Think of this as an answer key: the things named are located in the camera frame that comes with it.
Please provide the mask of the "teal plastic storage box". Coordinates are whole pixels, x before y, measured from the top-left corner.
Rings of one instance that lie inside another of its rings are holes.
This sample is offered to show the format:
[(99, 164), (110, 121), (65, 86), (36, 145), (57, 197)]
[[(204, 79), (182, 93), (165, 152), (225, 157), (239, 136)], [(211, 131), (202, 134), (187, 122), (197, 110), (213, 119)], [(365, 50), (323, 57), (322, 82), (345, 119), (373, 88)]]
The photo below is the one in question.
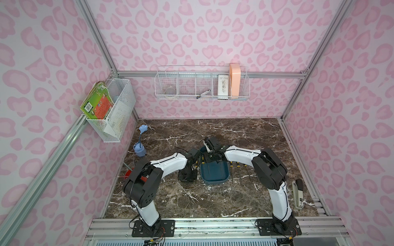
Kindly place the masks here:
[[(205, 147), (202, 147), (200, 151), (202, 152), (202, 156), (204, 156), (205, 153), (208, 153)], [(201, 167), (200, 160), (200, 172), (203, 181), (207, 185), (218, 185), (225, 183), (230, 177), (228, 163), (209, 163), (204, 164)]]

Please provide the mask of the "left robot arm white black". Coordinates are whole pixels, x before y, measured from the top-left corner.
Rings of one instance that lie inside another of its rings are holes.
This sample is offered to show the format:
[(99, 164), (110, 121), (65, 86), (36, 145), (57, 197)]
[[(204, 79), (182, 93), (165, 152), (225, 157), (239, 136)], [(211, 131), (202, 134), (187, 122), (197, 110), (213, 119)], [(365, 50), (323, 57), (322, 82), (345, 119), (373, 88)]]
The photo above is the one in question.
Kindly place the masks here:
[(162, 179), (178, 172), (179, 181), (195, 181), (200, 157), (201, 152), (193, 148), (156, 161), (143, 158), (135, 164), (123, 184), (123, 192), (131, 201), (131, 205), (137, 209), (143, 225), (152, 230), (159, 228), (161, 218), (154, 199)]

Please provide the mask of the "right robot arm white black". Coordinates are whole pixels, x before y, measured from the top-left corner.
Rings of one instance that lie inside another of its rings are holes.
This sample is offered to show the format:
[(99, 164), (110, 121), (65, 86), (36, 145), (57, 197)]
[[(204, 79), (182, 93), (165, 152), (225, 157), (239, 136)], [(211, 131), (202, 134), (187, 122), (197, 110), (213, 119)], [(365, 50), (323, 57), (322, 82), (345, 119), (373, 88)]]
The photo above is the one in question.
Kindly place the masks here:
[(214, 136), (206, 137), (204, 146), (212, 157), (253, 167), (259, 182), (269, 191), (273, 219), (283, 224), (294, 220), (287, 194), (287, 168), (272, 149), (251, 150), (225, 146)]

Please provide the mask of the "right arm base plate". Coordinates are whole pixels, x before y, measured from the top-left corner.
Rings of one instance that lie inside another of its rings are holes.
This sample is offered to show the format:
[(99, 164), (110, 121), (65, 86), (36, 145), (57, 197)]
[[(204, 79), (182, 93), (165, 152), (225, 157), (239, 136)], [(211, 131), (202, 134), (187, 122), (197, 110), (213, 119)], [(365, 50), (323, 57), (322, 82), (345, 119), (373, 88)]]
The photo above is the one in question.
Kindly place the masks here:
[(301, 227), (295, 218), (286, 221), (277, 219), (257, 219), (255, 226), (259, 230), (260, 236), (301, 236)]

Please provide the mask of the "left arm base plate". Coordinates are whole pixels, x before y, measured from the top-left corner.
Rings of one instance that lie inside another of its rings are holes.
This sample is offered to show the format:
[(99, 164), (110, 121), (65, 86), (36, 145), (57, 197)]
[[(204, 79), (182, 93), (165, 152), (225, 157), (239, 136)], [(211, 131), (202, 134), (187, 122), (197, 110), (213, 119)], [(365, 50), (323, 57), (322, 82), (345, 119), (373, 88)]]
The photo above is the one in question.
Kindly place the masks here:
[(159, 219), (152, 226), (142, 220), (136, 220), (132, 227), (132, 237), (173, 237), (175, 230), (175, 220)]

